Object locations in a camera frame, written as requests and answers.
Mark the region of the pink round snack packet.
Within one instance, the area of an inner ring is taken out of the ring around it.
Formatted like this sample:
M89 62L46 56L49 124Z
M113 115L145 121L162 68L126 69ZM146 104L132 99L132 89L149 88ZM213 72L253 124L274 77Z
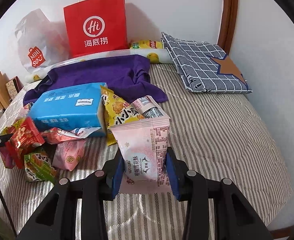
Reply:
M62 170L73 171L84 156L85 144L84 139L59 143L52 165Z

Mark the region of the yellow cracker snack bag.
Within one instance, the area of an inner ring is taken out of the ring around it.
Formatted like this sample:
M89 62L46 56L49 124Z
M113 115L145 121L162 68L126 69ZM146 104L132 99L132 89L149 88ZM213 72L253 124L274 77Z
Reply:
M116 139L110 129L111 126L142 120L145 117L138 113L127 101L117 96L114 91L100 86L102 102L104 104L104 121L107 132L107 145L116 144Z

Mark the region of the red snack packet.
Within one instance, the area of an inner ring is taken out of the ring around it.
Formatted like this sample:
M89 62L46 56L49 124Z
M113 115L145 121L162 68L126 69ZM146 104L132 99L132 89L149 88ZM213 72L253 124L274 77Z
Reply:
M24 167L24 155L44 144L41 133L33 120L27 116L18 119L12 126L5 127L0 135L10 135L5 146L0 148L0 156L5 168Z

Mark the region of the green snack packet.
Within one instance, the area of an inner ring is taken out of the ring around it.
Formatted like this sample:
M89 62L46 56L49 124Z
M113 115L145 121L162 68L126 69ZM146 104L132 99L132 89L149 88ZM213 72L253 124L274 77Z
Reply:
M42 147L24 155L24 170L29 182L50 181L54 184L58 175L49 155Z

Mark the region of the red white torn wrapper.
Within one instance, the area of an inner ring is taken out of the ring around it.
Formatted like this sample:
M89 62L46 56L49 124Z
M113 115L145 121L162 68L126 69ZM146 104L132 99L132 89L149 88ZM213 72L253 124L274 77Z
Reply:
M76 128L72 131L66 131L57 127L48 129L44 132L41 132L41 136L44 140L52 145L60 144L65 141L75 141L86 139L90 135L93 135L95 132L99 132L101 128L91 127L91 128Z

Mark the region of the patterned box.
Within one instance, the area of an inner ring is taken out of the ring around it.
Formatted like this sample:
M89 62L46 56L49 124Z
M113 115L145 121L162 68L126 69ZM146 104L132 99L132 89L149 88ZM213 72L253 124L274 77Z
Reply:
M13 100L18 95L22 88L23 84L17 76L13 77L6 83L6 89L11 100Z

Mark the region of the striped bed quilt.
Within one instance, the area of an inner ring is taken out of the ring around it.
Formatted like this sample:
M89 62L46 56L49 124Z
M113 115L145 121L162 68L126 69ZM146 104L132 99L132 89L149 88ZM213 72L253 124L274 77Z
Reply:
M168 101L161 104L170 120L169 144L177 159L204 177L230 178L268 225L289 200L292 188L284 159L263 120L242 94L187 91L176 67L152 64L151 82ZM26 85L0 119L0 133L14 123L25 93L39 82ZM113 159L118 145L93 137L85 144L84 158L75 170L61 171L71 181L86 178ZM30 183L23 169L4 168L0 157L0 188L18 233L43 198L50 182ZM119 194L104 202L109 239L181 239L187 210L171 192Z

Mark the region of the blue tissue pack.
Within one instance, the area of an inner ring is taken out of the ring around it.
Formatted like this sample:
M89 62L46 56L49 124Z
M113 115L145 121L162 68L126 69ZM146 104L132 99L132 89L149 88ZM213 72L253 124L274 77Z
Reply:
M86 83L47 91L36 100L27 116L40 132L51 128L65 131L95 128L91 136L104 137L106 126L101 87L107 87L107 84Z

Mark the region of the white Miniso plastic bag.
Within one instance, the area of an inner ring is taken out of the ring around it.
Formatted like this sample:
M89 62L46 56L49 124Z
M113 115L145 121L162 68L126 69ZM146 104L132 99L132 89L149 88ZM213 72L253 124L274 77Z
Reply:
M69 46L40 9L24 16L14 31L22 66L33 73L69 58Z

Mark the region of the small pink white sachet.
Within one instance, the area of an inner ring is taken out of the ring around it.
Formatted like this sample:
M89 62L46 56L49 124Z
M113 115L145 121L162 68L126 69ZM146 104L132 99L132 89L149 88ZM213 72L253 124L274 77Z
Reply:
M170 119L161 106L159 106L159 104L156 103L154 98L150 95L136 99L131 103L131 106L136 112L138 112L139 120L158 117Z

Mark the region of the purple towel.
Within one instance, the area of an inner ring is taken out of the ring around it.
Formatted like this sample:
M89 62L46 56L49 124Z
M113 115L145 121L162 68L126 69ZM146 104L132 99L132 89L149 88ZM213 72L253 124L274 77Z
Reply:
M157 103L166 102L167 95L151 83L149 70L150 60L140 55L103 57L53 68L36 88L27 91L23 104L36 102L50 90L97 82L106 83L129 103L146 95Z

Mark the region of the blue checkered star cloth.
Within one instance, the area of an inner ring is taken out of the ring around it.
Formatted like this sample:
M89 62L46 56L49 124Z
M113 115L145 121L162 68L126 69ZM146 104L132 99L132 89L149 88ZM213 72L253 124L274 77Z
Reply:
M164 32L162 43L186 90L193 93L252 92L240 69L217 44L182 40Z

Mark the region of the red paper shopping bag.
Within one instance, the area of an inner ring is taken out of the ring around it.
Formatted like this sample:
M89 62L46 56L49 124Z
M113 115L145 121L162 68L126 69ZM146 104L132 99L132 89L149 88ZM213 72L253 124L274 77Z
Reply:
M128 48L125 0L79 0L63 11L71 57Z

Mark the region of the yellow lemon tea pack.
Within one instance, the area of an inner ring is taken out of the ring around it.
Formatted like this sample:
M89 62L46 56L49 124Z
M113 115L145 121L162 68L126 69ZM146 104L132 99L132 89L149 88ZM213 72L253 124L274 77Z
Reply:
M160 41L154 40L138 40L129 44L130 49L163 49Z

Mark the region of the white lemon print pillow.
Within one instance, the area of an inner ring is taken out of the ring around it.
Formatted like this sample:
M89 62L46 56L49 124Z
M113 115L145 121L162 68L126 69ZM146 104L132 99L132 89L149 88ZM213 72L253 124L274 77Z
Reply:
M26 83L33 83L35 81L43 79L50 70L57 67L67 66L73 63L89 61L93 59L101 59L106 57L116 56L128 56L128 55L140 55L150 60L152 64L173 64L173 61L166 49L124 49L124 50L112 50L101 53L89 54L79 56L73 59L68 59L59 63L52 64L47 67L40 67L34 70L31 74L25 77Z

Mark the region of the brown wooden door frame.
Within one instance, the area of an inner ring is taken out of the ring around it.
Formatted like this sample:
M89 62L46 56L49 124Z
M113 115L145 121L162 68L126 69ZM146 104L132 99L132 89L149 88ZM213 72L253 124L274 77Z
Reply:
M223 0L218 45L229 54L234 37L238 0Z

